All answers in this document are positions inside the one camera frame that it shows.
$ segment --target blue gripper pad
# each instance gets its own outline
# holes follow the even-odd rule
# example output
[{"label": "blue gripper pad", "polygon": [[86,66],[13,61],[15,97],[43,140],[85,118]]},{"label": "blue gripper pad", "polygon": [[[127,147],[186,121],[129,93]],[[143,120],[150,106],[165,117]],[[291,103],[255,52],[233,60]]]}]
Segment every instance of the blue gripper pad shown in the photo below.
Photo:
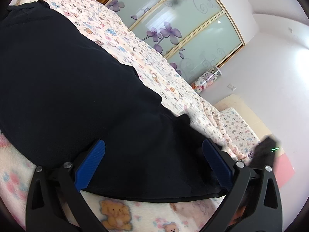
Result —
[{"label": "blue gripper pad", "polygon": [[99,139],[75,172],[75,187],[78,191],[87,188],[105,154],[105,143]]},{"label": "blue gripper pad", "polygon": [[233,173],[220,153],[208,139],[203,141],[202,150],[204,157],[216,175],[220,186],[230,191],[233,186]]}]

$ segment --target metal screw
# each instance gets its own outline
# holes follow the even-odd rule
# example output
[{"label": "metal screw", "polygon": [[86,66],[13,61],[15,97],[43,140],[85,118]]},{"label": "metal screw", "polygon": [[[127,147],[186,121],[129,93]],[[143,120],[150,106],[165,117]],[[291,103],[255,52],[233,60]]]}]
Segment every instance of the metal screw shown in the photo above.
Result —
[{"label": "metal screw", "polygon": [[41,166],[38,166],[37,168],[36,168],[36,172],[41,172],[43,170],[43,168],[41,167]]},{"label": "metal screw", "polygon": [[245,166],[245,164],[241,161],[236,162],[236,166],[243,168]]},{"label": "metal screw", "polygon": [[72,163],[71,162],[66,162],[65,164],[63,164],[63,167],[64,168],[66,168],[66,169],[68,169],[68,168],[70,168],[72,166]]},{"label": "metal screw", "polygon": [[271,172],[272,171],[271,166],[266,166],[265,169],[266,169],[267,172]]}]

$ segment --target sliding wardrobe door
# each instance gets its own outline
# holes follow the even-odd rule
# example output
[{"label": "sliding wardrobe door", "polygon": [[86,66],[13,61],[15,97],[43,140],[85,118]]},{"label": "sliding wardrobe door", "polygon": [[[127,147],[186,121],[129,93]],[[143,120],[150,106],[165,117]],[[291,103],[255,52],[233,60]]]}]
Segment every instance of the sliding wardrobe door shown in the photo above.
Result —
[{"label": "sliding wardrobe door", "polygon": [[106,6],[189,84],[244,45],[219,0],[109,0]]}]

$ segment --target black cloth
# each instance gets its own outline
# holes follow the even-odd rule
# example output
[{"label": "black cloth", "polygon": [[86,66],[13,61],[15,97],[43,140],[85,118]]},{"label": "black cloth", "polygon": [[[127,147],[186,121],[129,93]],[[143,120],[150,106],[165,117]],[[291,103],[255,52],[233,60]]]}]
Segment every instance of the black cloth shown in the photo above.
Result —
[{"label": "black cloth", "polygon": [[149,202],[221,196],[205,139],[44,1],[10,6],[0,23],[0,130],[31,162],[55,168],[96,139],[106,153],[86,191]]}]

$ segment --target bedsheet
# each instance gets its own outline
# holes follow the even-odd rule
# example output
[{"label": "bedsheet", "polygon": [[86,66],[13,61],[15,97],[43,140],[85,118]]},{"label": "bedsheet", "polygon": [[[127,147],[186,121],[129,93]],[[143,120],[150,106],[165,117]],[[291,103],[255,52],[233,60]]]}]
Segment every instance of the bedsheet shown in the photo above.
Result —
[{"label": "bedsheet", "polygon": [[260,140],[251,127],[233,107],[221,111],[220,117],[234,144],[242,153],[252,158],[254,147],[259,144]]},{"label": "bedsheet", "polygon": [[[37,0],[13,0],[11,5],[33,1]],[[191,126],[223,146],[234,160],[245,163],[250,161],[230,139],[219,111],[196,94],[164,57],[138,39],[116,13],[95,0],[44,1],[66,16],[83,35],[103,47],[120,63],[133,66],[141,81],[157,92],[163,99],[162,104],[175,115],[188,114]],[[126,86],[125,81],[115,81],[111,87],[118,95],[123,86]],[[27,192],[35,167],[0,133],[0,196],[23,227]],[[81,191],[81,194],[106,228],[135,232],[198,231],[223,199],[221,197],[187,203],[154,204],[113,200],[84,191]],[[66,203],[63,203],[63,208],[70,222],[76,223]],[[130,220],[124,221],[118,213],[111,212],[115,208],[128,213]]]}]

